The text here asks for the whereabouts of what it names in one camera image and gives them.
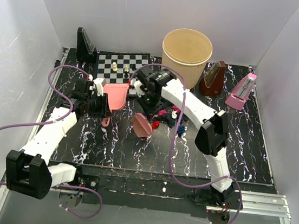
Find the pink plastic dustpan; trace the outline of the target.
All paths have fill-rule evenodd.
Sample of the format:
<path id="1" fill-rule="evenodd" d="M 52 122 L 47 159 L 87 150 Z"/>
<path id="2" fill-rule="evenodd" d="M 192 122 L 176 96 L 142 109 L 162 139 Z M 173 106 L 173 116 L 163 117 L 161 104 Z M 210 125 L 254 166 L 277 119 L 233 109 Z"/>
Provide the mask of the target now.
<path id="1" fill-rule="evenodd" d="M 106 95 L 106 111 L 103 116 L 102 126 L 108 127 L 112 112 L 125 107 L 129 84 L 105 84 L 104 95 Z"/>

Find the pink hand brush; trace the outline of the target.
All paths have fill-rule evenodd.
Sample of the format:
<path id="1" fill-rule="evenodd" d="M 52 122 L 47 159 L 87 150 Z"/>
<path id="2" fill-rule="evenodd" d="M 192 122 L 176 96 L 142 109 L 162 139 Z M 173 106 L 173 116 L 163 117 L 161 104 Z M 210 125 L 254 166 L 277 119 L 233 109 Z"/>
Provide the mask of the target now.
<path id="1" fill-rule="evenodd" d="M 152 126 L 150 125 L 149 121 L 143 114 L 136 113 L 132 118 L 132 125 L 133 125 L 132 128 L 137 137 L 146 138 L 151 136 Z"/>

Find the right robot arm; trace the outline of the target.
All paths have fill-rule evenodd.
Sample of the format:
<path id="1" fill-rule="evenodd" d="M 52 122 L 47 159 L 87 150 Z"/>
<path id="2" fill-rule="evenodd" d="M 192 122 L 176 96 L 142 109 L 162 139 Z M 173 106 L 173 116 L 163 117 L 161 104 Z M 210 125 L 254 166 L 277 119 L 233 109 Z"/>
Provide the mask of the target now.
<path id="1" fill-rule="evenodd" d="M 209 166 L 212 202 L 219 207 L 231 201 L 234 192 L 226 157 L 229 126 L 225 111 L 216 112 L 205 105 L 179 80 L 172 69 L 154 71 L 151 65 L 138 68 L 131 77 L 138 103 L 143 113 L 132 118 L 132 128 L 137 137 L 149 137 L 152 133 L 150 120 L 168 101 L 180 109 L 181 116 L 187 116 L 198 129 L 195 145 L 202 152 Z"/>

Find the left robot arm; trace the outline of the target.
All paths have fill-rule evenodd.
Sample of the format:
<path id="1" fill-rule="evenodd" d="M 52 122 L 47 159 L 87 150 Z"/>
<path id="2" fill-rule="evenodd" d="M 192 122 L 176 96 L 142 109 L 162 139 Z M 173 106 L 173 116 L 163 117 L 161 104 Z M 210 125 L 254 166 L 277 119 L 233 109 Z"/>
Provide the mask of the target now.
<path id="1" fill-rule="evenodd" d="M 80 79 L 75 88 L 53 109 L 48 124 L 21 150 L 11 150 L 6 156 L 6 186 L 8 189 L 43 199 L 51 187 L 65 184 L 76 190 L 82 176 L 71 163 L 49 165 L 50 158 L 62 138 L 84 115 L 103 117 L 109 113 L 106 80 Z"/>

